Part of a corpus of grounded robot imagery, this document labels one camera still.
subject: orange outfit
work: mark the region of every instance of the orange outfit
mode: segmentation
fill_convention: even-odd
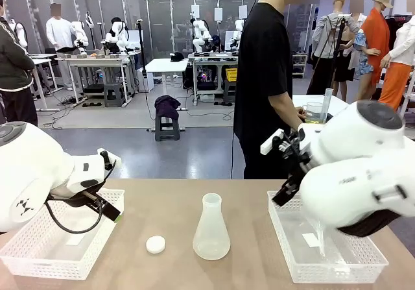
[[[410,66],[402,63],[390,63],[383,82],[380,103],[385,103],[395,111],[401,104],[402,95],[405,91],[410,75]]]
[[[362,30],[366,36],[368,48],[376,48],[381,51],[378,56],[368,55],[369,64],[373,66],[372,85],[376,85],[381,79],[381,60],[389,53],[389,26],[383,15],[373,8],[363,23]]]

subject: black jacket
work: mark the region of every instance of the black jacket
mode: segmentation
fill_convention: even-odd
[[[176,109],[180,105],[180,102],[172,98],[170,95],[162,95],[161,97],[158,97],[154,103],[154,107],[156,108],[156,116],[177,120],[179,119],[179,113]]]
[[[4,18],[0,18],[0,91],[18,91],[32,83],[32,59]]]

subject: glass cup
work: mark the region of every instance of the glass cup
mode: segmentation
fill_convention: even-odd
[[[322,123],[323,104],[316,102],[309,102],[303,106],[305,112],[306,123]]]

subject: white bottle cap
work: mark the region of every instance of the white bottle cap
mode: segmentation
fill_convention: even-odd
[[[145,246],[151,254],[159,254],[166,248],[166,240],[161,236],[153,236],[147,240]]]

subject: stool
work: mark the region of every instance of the stool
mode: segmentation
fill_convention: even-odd
[[[178,141],[180,139],[180,128],[179,120],[171,119],[171,123],[162,123],[162,117],[156,116],[156,141],[159,142],[161,139],[174,139]],[[163,130],[163,128],[173,127],[173,130]]]
[[[223,101],[225,103],[233,103],[235,102],[235,94],[236,94],[236,82],[230,82],[228,79],[225,80],[225,90],[223,93]]]
[[[125,102],[120,84],[104,84],[105,107],[122,107]]]

